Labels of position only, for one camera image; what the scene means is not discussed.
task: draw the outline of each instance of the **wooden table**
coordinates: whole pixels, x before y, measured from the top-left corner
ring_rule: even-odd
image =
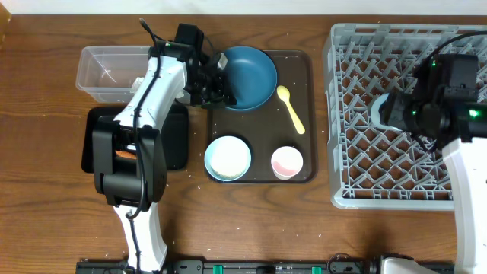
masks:
[[[118,216],[81,171],[86,114],[75,87],[81,49],[148,45],[139,16],[15,15],[0,51],[0,272],[70,273],[84,258],[121,260]],[[319,172],[305,185],[222,185],[204,173],[206,113],[190,109],[187,169],[170,173],[160,202],[171,256],[207,260],[328,260],[382,252],[454,260],[451,212],[344,210],[329,199],[321,50],[335,23],[486,24],[476,17],[145,16],[155,33],[197,24],[224,49],[301,49],[313,60]]]

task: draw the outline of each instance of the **yellow spoon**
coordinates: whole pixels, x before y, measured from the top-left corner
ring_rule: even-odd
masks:
[[[284,103],[286,103],[286,106],[288,107],[289,114],[291,115],[292,122],[294,123],[294,127],[296,128],[296,131],[299,134],[304,134],[304,126],[301,120],[299,120],[298,115],[292,108],[291,103],[289,103],[289,97],[291,96],[289,94],[289,90],[285,86],[278,86],[277,87],[277,96],[279,99],[281,99]]]

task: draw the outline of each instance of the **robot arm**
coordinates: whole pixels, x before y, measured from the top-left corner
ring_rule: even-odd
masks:
[[[443,148],[457,224],[455,273],[487,273],[487,139],[456,139]]]
[[[129,266],[142,272],[161,270],[167,253],[158,202],[167,179],[161,130],[171,105],[178,94],[188,95],[193,106],[217,108],[236,104],[224,73],[226,57],[219,53],[209,58],[202,53],[203,37],[196,26],[180,24],[174,42],[157,41],[157,46],[149,50],[147,73],[132,100],[114,118],[102,116],[92,133],[96,189],[120,217],[129,245]],[[131,155],[135,142],[140,153]],[[127,216],[138,208],[136,218],[128,220]]]
[[[477,70],[477,56],[433,56],[416,71],[412,94],[385,95],[379,107],[380,124],[436,139],[443,152],[457,225],[455,273],[460,274],[487,273],[487,105],[476,102]],[[383,262],[381,272],[399,273],[397,262]]]

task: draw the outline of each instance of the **gray dish rack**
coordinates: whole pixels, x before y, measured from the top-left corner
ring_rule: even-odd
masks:
[[[441,154],[409,134],[371,123],[368,104],[393,90],[412,92],[412,71],[436,46],[487,26],[336,24],[323,48],[328,106],[328,169],[333,205],[345,209],[453,210]],[[487,100],[487,37],[441,53],[479,57],[479,102]],[[423,138],[427,147],[431,140]]]

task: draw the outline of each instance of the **blue bowl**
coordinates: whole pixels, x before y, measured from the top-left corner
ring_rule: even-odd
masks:
[[[264,104],[274,94],[277,70],[272,60],[261,50],[235,46],[224,51],[225,67],[232,91],[237,99],[230,110],[252,110]]]

